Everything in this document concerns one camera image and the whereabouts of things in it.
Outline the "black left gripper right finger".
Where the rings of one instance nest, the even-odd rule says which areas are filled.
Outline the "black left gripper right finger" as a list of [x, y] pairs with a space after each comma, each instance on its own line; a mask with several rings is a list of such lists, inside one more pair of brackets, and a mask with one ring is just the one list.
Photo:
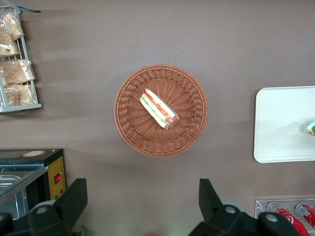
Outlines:
[[263, 212], [253, 218], [233, 205], [224, 205], [209, 179], [199, 180], [199, 208], [203, 216], [191, 236], [299, 236], [280, 214]]

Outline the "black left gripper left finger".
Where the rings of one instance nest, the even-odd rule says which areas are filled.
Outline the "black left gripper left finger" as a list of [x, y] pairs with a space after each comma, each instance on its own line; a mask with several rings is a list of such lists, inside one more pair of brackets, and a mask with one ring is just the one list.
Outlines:
[[72, 228], [88, 203], [87, 181], [76, 179], [53, 204], [40, 203], [16, 220], [0, 214], [2, 236], [72, 236]]

